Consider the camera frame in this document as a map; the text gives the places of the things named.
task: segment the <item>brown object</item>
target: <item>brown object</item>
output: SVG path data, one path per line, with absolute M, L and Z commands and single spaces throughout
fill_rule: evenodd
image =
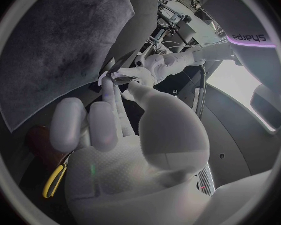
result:
M 30 151 L 39 157 L 50 171 L 54 171 L 70 153 L 56 151 L 50 143 L 50 131 L 46 126 L 37 125 L 31 128 L 25 138 Z

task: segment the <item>gray towel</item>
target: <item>gray towel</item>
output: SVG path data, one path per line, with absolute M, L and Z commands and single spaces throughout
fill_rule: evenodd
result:
M 57 98 L 97 81 L 134 14 L 130 0 L 39 0 L 0 59 L 0 110 L 9 130 Z

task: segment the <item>scissors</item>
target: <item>scissors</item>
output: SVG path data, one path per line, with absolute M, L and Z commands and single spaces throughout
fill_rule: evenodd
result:
M 54 195 L 57 191 L 57 188 L 59 187 L 59 185 L 67 171 L 69 158 L 72 154 L 73 154 L 73 152 L 68 155 L 67 159 L 61 165 L 59 165 L 58 168 L 56 168 L 56 170 L 50 176 L 49 180 L 46 182 L 44 189 L 42 191 L 42 196 L 45 199 L 54 197 Z

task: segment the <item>yellow scissor handle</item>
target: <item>yellow scissor handle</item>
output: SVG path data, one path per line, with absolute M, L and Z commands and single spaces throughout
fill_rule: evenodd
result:
M 65 163 L 63 163 L 58 168 L 56 168 L 56 170 L 50 176 L 49 180 L 45 184 L 44 189 L 42 191 L 42 196 L 45 199 L 54 197 L 54 194 L 55 194 L 61 180 L 63 179 L 66 170 L 67 170 L 67 165 Z

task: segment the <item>purple light strip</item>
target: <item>purple light strip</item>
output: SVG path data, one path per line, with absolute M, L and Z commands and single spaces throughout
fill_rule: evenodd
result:
M 232 40 L 230 37 L 227 36 L 227 39 L 230 43 L 245 47 L 255 47 L 255 48 L 276 48 L 276 45 L 270 45 L 270 44 L 251 44 L 251 43 L 242 43 L 235 40 Z

